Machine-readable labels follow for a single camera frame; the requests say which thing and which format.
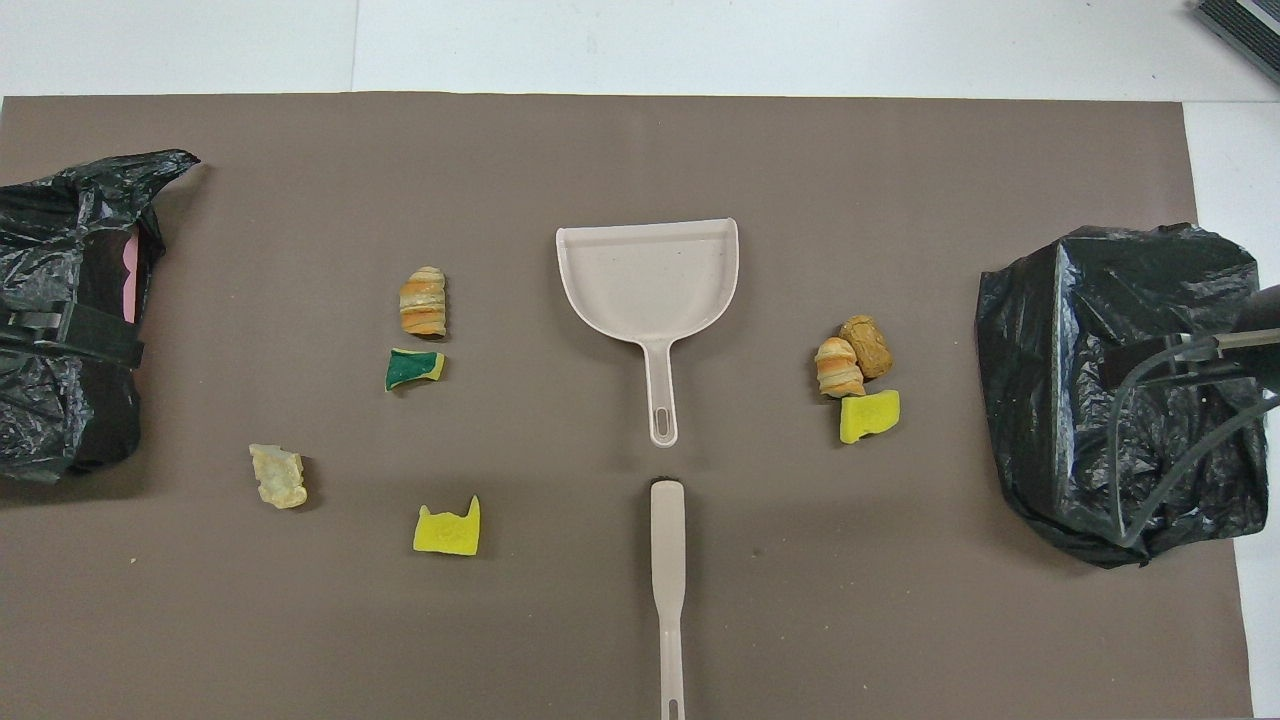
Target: white table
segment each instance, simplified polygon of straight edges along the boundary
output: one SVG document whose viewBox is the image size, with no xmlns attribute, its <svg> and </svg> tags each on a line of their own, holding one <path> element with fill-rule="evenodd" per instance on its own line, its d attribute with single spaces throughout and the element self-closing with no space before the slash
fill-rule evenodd
<svg viewBox="0 0 1280 720">
<path fill-rule="evenodd" d="M 1280 86 L 1183 0 L 0 4 L 0 96 L 371 90 L 1179 101 L 1201 224 L 1280 283 Z M 1280 716 L 1276 525 L 1236 541 L 1260 716 Z"/>
</svg>

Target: white dustpan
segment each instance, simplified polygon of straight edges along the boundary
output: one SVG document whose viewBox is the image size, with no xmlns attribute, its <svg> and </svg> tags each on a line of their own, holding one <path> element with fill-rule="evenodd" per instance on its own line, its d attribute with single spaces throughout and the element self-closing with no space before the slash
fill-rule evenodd
<svg viewBox="0 0 1280 720">
<path fill-rule="evenodd" d="M 676 445 L 671 345 L 716 322 L 737 288 L 737 223 L 696 220 L 556 233 L 564 293 L 596 331 L 644 348 L 649 437 Z"/>
</svg>

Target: dustpan handle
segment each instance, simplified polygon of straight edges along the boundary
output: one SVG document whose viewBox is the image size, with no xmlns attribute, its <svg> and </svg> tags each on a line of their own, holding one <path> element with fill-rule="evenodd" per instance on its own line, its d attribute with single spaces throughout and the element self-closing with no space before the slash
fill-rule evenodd
<svg viewBox="0 0 1280 720">
<path fill-rule="evenodd" d="M 658 447 L 676 445 L 676 391 L 671 383 L 671 342 L 643 343 L 649 386 L 649 437 Z"/>
</svg>

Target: black ribbed object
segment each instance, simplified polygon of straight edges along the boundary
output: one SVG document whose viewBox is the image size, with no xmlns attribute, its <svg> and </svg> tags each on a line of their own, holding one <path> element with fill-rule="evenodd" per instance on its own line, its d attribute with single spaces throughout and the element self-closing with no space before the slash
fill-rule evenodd
<svg viewBox="0 0 1280 720">
<path fill-rule="evenodd" d="M 1219 37 L 1280 82 L 1280 0 L 1203 0 L 1194 13 Z"/>
</svg>

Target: food scrap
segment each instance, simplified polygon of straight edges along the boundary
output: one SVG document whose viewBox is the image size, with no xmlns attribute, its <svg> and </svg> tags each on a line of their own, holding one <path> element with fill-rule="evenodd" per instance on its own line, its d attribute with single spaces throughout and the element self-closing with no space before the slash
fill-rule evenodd
<svg viewBox="0 0 1280 720">
<path fill-rule="evenodd" d="M 413 380 L 438 380 L 443 372 L 443 352 L 419 352 L 393 347 L 392 357 L 387 363 L 387 392 L 390 392 L 396 386 Z"/>
<path fill-rule="evenodd" d="M 480 498 L 471 496 L 471 507 L 458 518 L 453 512 L 433 515 L 424 505 L 417 511 L 413 529 L 413 550 L 419 552 L 445 552 L 449 555 L 475 555 L 480 546 Z"/>
<path fill-rule="evenodd" d="M 444 334 L 444 273 L 419 268 L 401 286 L 401 327 L 417 336 Z"/>
<path fill-rule="evenodd" d="M 863 436 L 883 433 L 897 424 L 901 413 L 896 389 L 840 400 L 840 442 L 858 442 Z"/>
<path fill-rule="evenodd" d="M 302 456 L 282 450 L 278 445 L 251 445 L 253 475 L 257 495 L 262 502 L 285 510 L 307 501 L 307 488 L 302 487 Z"/>
<path fill-rule="evenodd" d="M 863 373 L 858 368 L 858 356 L 852 346 L 838 337 L 828 337 L 813 356 L 818 366 L 818 392 L 831 397 L 846 395 L 867 395 L 863 387 Z"/>
<path fill-rule="evenodd" d="M 893 366 L 893 355 L 884 343 L 884 333 L 870 315 L 854 315 L 845 320 L 838 334 L 854 348 L 865 379 L 876 379 Z"/>
</svg>

